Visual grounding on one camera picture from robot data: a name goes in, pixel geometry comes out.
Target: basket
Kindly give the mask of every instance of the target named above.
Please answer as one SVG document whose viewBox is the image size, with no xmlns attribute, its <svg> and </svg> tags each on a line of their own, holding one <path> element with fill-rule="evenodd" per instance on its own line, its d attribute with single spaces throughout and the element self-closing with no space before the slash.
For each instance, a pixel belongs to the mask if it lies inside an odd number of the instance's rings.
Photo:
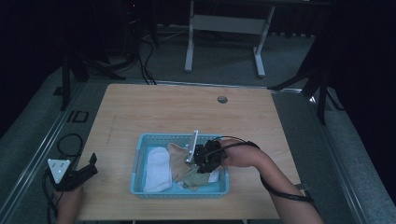
<svg viewBox="0 0 396 224">
<path fill-rule="evenodd" d="M 219 137 L 214 134 L 198 134 L 197 144 L 205 144 L 207 140 Z M 220 170 L 219 181 L 200 186 L 198 190 L 180 189 L 177 182 L 173 181 L 173 186 L 162 192 L 143 192 L 146 183 L 146 164 L 149 151 L 154 147 L 165 147 L 169 143 L 178 146 L 186 146 L 192 134 L 183 133 L 143 133 L 137 143 L 134 157 L 134 167 L 132 170 L 131 187 L 132 194 L 144 199 L 182 199 L 182 198 L 220 198 L 228 193 L 230 189 L 230 178 L 227 167 Z"/>
</svg>

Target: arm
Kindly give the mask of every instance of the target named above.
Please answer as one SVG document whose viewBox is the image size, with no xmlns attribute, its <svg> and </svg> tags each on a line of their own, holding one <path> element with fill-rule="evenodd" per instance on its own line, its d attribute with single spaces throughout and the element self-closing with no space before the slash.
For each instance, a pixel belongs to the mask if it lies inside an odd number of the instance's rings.
<svg viewBox="0 0 396 224">
<path fill-rule="evenodd" d="M 222 140 L 221 146 L 235 143 L 235 140 Z M 229 147 L 225 149 L 228 158 L 223 165 L 237 167 L 254 166 L 263 179 L 273 188 L 288 194 L 303 194 L 279 170 L 272 159 L 258 148 L 250 146 Z M 323 223 L 317 210 L 311 203 L 280 198 L 270 193 L 276 211 L 284 223 Z"/>
<path fill-rule="evenodd" d="M 72 191 L 58 192 L 55 191 L 55 199 L 59 201 L 57 224 L 75 223 L 77 218 L 81 198 L 83 195 L 82 185 Z"/>
</svg>

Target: white cloth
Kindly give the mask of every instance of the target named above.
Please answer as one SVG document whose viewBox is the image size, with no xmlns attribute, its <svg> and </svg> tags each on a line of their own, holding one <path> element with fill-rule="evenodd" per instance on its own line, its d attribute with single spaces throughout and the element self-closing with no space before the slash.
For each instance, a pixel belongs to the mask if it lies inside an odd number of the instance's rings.
<svg viewBox="0 0 396 224">
<path fill-rule="evenodd" d="M 155 147 L 148 153 L 146 184 L 143 192 L 161 192 L 172 188 L 170 156 L 164 147 Z"/>
<path fill-rule="evenodd" d="M 209 183 L 218 182 L 219 175 L 220 175 L 220 169 L 218 167 L 216 170 L 214 170 L 214 171 L 212 171 L 212 173 L 210 173 L 209 180 L 207 182 L 209 182 Z"/>
</svg>

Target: wooden tabletop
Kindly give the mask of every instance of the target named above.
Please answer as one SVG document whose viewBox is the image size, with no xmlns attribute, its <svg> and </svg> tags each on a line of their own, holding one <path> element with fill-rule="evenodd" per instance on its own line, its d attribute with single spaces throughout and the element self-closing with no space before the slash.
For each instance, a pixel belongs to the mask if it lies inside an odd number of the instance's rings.
<svg viewBox="0 0 396 224">
<path fill-rule="evenodd" d="M 218 102 L 219 96 L 228 99 Z M 229 167 L 230 191 L 220 199 L 140 199 L 130 191 L 142 133 L 215 133 L 256 143 L 297 184 L 271 93 L 266 89 L 111 84 L 81 161 L 96 153 L 97 175 L 84 184 L 80 220 L 278 218 L 254 168 Z"/>
</svg>

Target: fabric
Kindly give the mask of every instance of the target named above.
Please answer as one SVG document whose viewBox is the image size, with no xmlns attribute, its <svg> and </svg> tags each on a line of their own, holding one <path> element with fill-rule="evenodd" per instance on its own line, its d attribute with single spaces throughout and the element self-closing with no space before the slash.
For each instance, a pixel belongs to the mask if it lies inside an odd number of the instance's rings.
<svg viewBox="0 0 396 224">
<path fill-rule="evenodd" d="M 191 170 L 190 166 L 186 164 L 188 151 L 174 143 L 168 144 L 168 151 L 170 155 L 171 170 L 173 180 L 181 181 L 183 177 Z"/>
<path fill-rule="evenodd" d="M 155 147 L 148 153 L 146 184 L 143 192 L 161 192 L 172 188 L 169 161 L 169 153 L 164 147 Z"/>
<path fill-rule="evenodd" d="M 210 173 L 209 179 L 207 180 L 207 182 L 209 183 L 215 183 L 219 181 L 219 176 L 220 176 L 220 168 L 218 167 L 216 170 L 212 171 L 212 173 Z"/>
<path fill-rule="evenodd" d="M 210 177 L 210 173 L 201 174 L 198 173 L 198 168 L 191 169 L 183 178 L 184 188 L 198 187 L 207 185 Z"/>
</svg>

